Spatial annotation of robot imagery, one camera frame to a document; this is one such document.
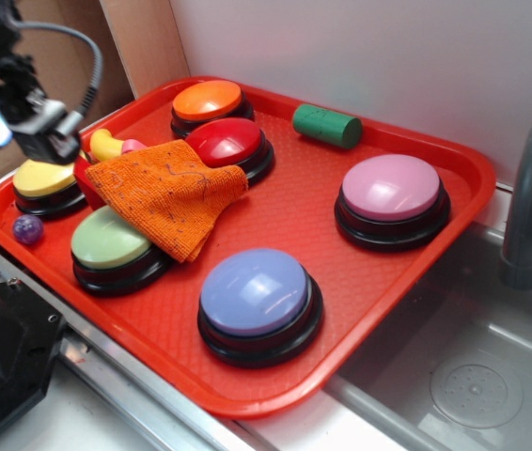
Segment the green cylinder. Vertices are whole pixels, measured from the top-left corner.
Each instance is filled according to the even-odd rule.
[[[292,123],[296,132],[341,148],[353,148],[362,136],[357,117],[306,103],[295,110]]]

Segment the sink basin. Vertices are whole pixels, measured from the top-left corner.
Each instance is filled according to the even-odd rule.
[[[471,225],[326,390],[408,449],[532,450],[532,290]]]

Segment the orange cloth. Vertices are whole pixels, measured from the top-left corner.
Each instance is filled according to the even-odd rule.
[[[239,166],[209,168],[182,140],[97,163],[86,175],[107,205],[178,262],[196,259],[220,213],[247,191]]]

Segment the plastic tray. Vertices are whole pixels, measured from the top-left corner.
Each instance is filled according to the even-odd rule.
[[[171,102],[187,86],[211,77],[167,84],[94,125],[119,139],[151,146],[174,139]],[[11,225],[20,215],[10,180],[0,185],[0,245],[126,350],[207,411],[256,418],[286,409],[321,388],[431,264],[472,222],[493,194],[495,175],[476,151],[423,134],[362,119],[363,138],[351,150],[334,148],[294,131],[300,101],[241,85],[256,122],[274,146],[276,164],[218,218],[199,258],[175,267],[132,295],[94,298],[72,274],[70,236],[85,208],[47,221],[45,236],[20,245]],[[92,130],[86,131],[87,146]],[[375,253],[345,241],[333,207],[345,173],[384,153],[414,155],[438,170],[452,201],[447,227],[426,247]],[[196,327],[203,280],[224,258],[271,247],[304,265],[321,287],[325,319],[315,342],[295,359],[266,369],[241,369],[215,359]]]

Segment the red button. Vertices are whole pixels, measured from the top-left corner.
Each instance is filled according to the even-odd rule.
[[[193,130],[186,142],[208,167],[237,164],[253,155],[261,144],[261,129],[241,117],[208,122]]]

